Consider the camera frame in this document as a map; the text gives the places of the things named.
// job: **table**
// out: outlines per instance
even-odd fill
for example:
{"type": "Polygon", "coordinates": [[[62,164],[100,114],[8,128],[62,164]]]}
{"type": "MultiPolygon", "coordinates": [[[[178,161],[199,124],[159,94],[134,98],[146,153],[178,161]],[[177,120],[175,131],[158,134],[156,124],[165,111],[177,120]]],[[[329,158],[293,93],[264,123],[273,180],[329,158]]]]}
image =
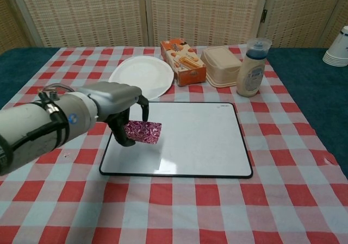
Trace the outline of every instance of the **table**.
{"type": "MultiPolygon", "coordinates": [[[[239,58],[245,49],[230,46],[239,58]]],[[[107,80],[121,61],[143,54],[160,58],[157,47],[62,48],[5,108],[31,102],[50,83],[107,80]]],[[[158,100],[234,103],[254,176],[102,176],[110,130],[98,123],[0,178],[0,242],[348,242],[348,181],[270,65],[252,98],[204,83],[173,85],[158,100]]]]}

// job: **white cup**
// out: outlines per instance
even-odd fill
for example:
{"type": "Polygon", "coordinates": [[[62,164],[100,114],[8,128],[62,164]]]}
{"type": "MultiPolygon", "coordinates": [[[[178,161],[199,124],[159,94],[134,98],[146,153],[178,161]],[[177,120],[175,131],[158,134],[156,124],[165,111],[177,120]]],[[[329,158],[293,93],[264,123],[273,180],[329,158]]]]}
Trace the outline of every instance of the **white cup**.
{"type": "Polygon", "coordinates": [[[327,51],[333,59],[348,59],[348,26],[344,26],[327,51]]]}

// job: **white bottle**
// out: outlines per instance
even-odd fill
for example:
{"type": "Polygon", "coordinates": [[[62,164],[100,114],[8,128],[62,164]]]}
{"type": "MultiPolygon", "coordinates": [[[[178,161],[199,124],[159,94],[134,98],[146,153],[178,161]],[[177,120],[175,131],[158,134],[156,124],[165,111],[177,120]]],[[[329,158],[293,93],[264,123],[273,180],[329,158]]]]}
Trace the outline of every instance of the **white bottle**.
{"type": "Polygon", "coordinates": [[[246,55],[237,77],[237,93],[241,96],[251,97],[259,90],[271,45],[272,42],[264,38],[248,40],[246,55]]]}

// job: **beige container lid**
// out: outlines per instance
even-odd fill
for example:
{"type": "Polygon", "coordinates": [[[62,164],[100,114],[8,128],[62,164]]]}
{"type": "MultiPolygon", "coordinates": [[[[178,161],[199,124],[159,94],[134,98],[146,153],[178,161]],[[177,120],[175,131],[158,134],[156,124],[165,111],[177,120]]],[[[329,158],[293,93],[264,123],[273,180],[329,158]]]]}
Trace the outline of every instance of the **beige container lid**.
{"type": "Polygon", "coordinates": [[[225,46],[208,47],[202,55],[207,66],[207,80],[214,87],[236,85],[241,61],[225,46]]]}

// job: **blue carpet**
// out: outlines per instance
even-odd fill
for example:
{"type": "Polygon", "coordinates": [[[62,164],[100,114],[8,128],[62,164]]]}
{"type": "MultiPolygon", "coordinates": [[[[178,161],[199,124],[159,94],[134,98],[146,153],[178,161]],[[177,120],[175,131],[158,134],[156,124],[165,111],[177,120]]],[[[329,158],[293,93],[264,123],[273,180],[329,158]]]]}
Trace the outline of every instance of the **blue carpet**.
{"type": "Polygon", "coordinates": [[[0,109],[58,51],[58,48],[15,48],[0,55],[0,109]]]}
{"type": "Polygon", "coordinates": [[[348,177],[348,67],[322,61],[324,48],[272,48],[268,61],[348,177]]]}
{"type": "MultiPolygon", "coordinates": [[[[19,48],[0,55],[0,108],[58,48],[19,48]]],[[[325,49],[272,48],[268,60],[325,147],[348,177],[348,67],[322,62],[325,49]]]]}

